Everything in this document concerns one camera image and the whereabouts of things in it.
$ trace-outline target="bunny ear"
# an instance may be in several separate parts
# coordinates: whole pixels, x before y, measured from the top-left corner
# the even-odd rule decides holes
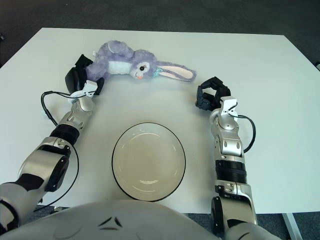
[[[158,69],[160,69],[157,70],[159,75],[169,77],[172,79],[182,80],[185,82],[191,82],[197,76],[196,71],[191,70],[186,66],[171,62],[158,61],[157,67]]]

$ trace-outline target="plush toy face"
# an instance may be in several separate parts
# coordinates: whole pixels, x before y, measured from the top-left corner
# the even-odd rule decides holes
[[[150,64],[146,61],[143,61],[132,66],[130,75],[135,79],[143,79],[144,74],[149,71],[150,71]]]

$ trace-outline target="black cable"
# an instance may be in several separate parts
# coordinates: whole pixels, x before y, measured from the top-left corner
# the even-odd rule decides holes
[[[45,114],[47,115],[47,117],[53,122],[53,124],[55,126],[58,125],[57,121],[54,119],[54,117],[51,115],[50,111],[47,109],[46,104],[45,104],[45,96],[50,95],[50,94],[57,94],[61,97],[67,98],[67,99],[79,99],[79,98],[83,98],[86,96],[82,95],[82,96],[77,96],[77,97],[70,97],[70,94],[68,93],[64,93],[64,92],[59,92],[59,91],[45,91],[44,93],[42,93],[41,95],[41,105],[42,108],[45,112]]]
[[[70,189],[73,187],[73,185],[75,184],[75,182],[76,182],[76,180],[77,180],[77,178],[78,178],[78,174],[79,174],[79,156],[78,156],[78,153],[77,153],[77,150],[76,150],[75,146],[72,145],[72,147],[73,147],[73,150],[74,150],[75,155],[76,155],[77,169],[76,169],[75,178],[74,178],[71,186],[70,186],[70,187],[68,188],[68,190],[67,190],[61,197],[59,197],[57,200],[54,200],[53,202],[50,202],[49,204],[47,204],[47,205],[45,205],[45,206],[42,206],[42,207],[34,210],[33,212],[37,212],[37,211],[39,211],[39,210],[41,210],[41,209],[45,209],[45,208],[49,207],[50,205],[56,203],[57,201],[59,201],[60,199],[62,199],[62,198],[70,191]]]
[[[230,107],[228,109],[228,111],[230,111],[231,109],[234,109],[236,106],[238,105],[238,103],[236,103],[236,105]],[[256,134],[257,134],[257,131],[256,131],[256,125],[254,123],[254,121],[251,120],[251,118],[245,116],[245,115],[238,115],[238,116],[234,116],[230,113],[228,113],[231,117],[234,117],[234,118],[238,118],[238,119],[247,119],[249,120],[249,122],[251,123],[252,125],[252,139],[251,139],[251,142],[249,143],[248,147],[246,149],[243,150],[244,153],[248,152],[252,146],[254,145],[255,143],[255,140],[256,140]]]

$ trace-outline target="table leg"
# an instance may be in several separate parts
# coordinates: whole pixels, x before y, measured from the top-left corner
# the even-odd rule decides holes
[[[302,240],[294,215],[292,213],[282,213],[282,216],[291,240]]]

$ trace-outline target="white plate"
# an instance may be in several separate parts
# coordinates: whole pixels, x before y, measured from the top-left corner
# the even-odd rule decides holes
[[[112,154],[112,171],[130,197],[158,201],[173,193],[184,177],[184,149],[168,128],[140,123],[124,132]]]

